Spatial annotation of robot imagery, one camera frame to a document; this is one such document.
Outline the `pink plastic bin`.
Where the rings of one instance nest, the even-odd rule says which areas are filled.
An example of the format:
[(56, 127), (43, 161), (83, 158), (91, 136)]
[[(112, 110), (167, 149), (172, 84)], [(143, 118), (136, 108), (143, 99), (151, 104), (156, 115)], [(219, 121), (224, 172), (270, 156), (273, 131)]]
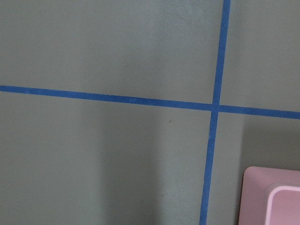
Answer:
[(300, 172), (251, 166), (243, 175), (240, 225), (298, 225)]

